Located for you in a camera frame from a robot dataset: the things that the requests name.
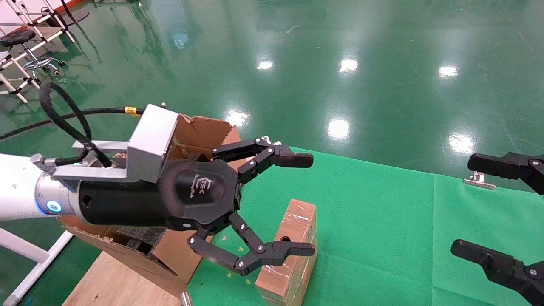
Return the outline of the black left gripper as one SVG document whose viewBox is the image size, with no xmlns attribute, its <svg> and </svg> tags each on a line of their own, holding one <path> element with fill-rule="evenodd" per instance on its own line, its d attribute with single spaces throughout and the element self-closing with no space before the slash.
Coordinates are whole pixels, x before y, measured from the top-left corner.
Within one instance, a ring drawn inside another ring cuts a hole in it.
<svg viewBox="0 0 544 306">
<path fill-rule="evenodd" d="M 253 138 L 214 148 L 212 158 L 221 160 L 169 161 L 156 183 L 82 181 L 79 186 L 82 218 L 95 225 L 198 229 L 188 239 L 193 252 L 241 276 L 266 265 L 282 266 L 290 256 L 315 255 L 311 243 L 264 243 L 239 214 L 233 213 L 239 208 L 238 183 L 250 182 L 272 165 L 311 168 L 314 162 L 311 153 L 296 153 L 287 145 Z M 237 170 L 227 164 L 248 158 Z M 249 248 L 244 256 L 206 241 L 209 231 L 223 230 L 228 220 Z"/>
</svg>

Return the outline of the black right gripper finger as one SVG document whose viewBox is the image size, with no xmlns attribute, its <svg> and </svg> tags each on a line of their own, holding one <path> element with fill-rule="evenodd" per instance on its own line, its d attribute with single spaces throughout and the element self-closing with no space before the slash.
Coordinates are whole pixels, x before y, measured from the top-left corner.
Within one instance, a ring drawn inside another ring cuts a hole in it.
<svg viewBox="0 0 544 306">
<path fill-rule="evenodd" d="M 530 305 L 544 304 L 544 262 L 525 265 L 513 256 L 457 239 L 450 248 L 461 259 L 479 265 L 488 281 L 520 294 Z"/>
<path fill-rule="evenodd" d="M 468 169 L 505 179 L 522 180 L 534 192 L 544 194 L 544 155 L 530 156 L 509 152 L 503 157 L 474 153 Z"/>
</svg>

